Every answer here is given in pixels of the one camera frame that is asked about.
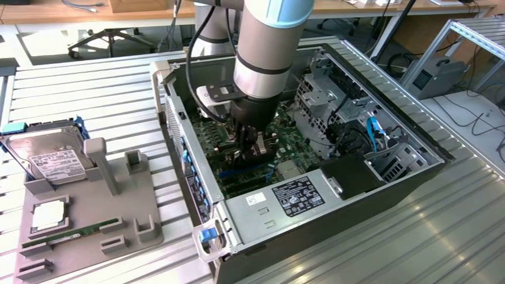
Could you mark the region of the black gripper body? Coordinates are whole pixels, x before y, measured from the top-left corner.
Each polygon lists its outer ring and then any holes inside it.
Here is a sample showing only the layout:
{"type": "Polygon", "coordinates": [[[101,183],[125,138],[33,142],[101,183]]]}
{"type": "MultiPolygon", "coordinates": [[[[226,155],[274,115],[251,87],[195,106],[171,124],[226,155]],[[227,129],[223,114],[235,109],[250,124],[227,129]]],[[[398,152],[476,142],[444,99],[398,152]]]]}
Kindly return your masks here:
{"type": "Polygon", "coordinates": [[[245,96],[230,102],[230,115],[238,125],[238,130],[253,128],[263,131],[273,121],[277,106],[279,103],[278,96],[266,99],[245,96]]]}

